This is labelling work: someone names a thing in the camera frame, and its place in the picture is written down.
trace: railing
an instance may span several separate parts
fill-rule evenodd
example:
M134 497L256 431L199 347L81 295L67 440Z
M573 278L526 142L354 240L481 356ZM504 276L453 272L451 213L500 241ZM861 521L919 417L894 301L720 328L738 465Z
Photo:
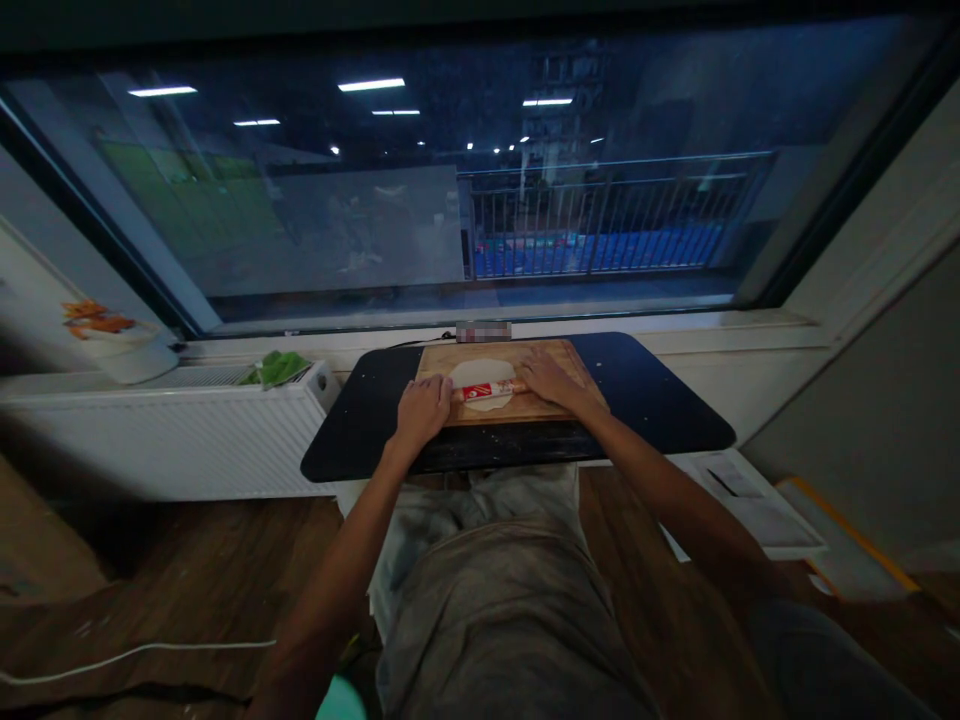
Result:
M773 152L463 174L470 278L703 268L725 252Z

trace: wooden cutting board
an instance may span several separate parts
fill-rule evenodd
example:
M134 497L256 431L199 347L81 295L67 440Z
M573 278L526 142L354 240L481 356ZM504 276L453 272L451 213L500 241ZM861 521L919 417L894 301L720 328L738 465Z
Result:
M430 345L423 350L420 358L420 367L417 370L417 379L430 377L440 373L449 375L453 369L467 360L505 360L513 365L515 370L520 368L520 358L539 346L546 350L557 364L572 377L580 386L587 388L604 407L607 401L603 399L600 389L590 377L590 373L583 365L576 348L569 340L518 340L500 343L464 343L452 345ZM454 403L450 411L450 418L446 425L486 425L505 422L537 422L541 420L573 420L574 417L559 405L541 400L534 393L514 395L505 407L488 412L472 410L470 403Z

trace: black table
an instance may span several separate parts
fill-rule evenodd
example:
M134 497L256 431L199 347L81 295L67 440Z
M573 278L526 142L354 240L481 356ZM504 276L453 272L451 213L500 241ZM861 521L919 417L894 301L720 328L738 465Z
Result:
M722 450L733 428L624 333L562 335L577 349L611 412L664 454ZM420 366L423 346L372 350L360 358L300 471L311 482L373 474L397 427L397 403ZM596 460L600 445L573 420L444 428L411 474Z

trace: gray pants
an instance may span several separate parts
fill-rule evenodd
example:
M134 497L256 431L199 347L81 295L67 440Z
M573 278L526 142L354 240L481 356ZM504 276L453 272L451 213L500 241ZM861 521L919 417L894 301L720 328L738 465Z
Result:
M398 591L417 560L441 540L487 523L535 514L563 522L587 549L580 527L577 465L507 468L471 478L471 489L425 490L404 485L370 581L370 606L384 643L393 627ZM341 483L343 516L353 509L366 482Z

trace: radiator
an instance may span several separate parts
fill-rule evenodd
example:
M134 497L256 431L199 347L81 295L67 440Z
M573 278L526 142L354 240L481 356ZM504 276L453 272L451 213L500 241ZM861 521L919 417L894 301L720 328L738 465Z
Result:
M3 378L4 445L43 460L42 475L30 476L57 475L61 494L167 501L332 495L332 486L300 474L340 392L327 364L267 391L235 385L249 372L247 365L181 367L135 386L103 373Z

